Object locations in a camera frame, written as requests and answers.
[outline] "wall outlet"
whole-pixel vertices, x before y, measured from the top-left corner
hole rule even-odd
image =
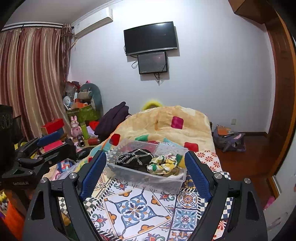
[[[231,124],[232,124],[232,125],[235,125],[235,124],[236,124],[236,122],[237,122],[237,120],[236,120],[236,119],[231,119]]]

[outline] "curtain rod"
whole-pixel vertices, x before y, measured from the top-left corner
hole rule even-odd
[[[47,23],[47,22],[23,22],[23,23],[12,23],[7,24],[3,27],[1,32],[14,29],[14,28],[23,28],[23,27],[51,27],[51,28],[62,28],[62,23]]]

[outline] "clear plastic box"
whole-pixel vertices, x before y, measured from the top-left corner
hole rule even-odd
[[[168,153],[174,153],[175,155],[180,154],[184,156],[188,151],[187,148],[124,139],[116,148],[107,154],[107,177],[117,178],[128,182],[129,185],[145,187],[157,192],[164,191],[166,193],[178,194],[182,183],[186,178],[186,168],[180,169],[180,172],[182,173],[181,179],[174,179],[115,165],[115,160],[118,155],[139,148],[149,150],[155,157]]]

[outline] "patterned tablecloth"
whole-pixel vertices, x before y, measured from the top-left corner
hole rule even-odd
[[[216,153],[204,151],[196,155],[213,172],[230,179],[229,173],[221,170]],[[92,197],[84,204],[99,234],[116,241],[186,241],[207,207],[188,173],[177,195],[133,187],[102,173]],[[60,205],[67,214],[61,199]],[[227,198],[213,239],[222,236],[231,205],[232,198]]]

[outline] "black scrunchie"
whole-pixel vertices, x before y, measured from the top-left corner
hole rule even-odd
[[[152,158],[154,158],[154,156],[150,151],[146,149],[136,149],[119,155],[115,164],[142,172],[148,172],[146,167]]]

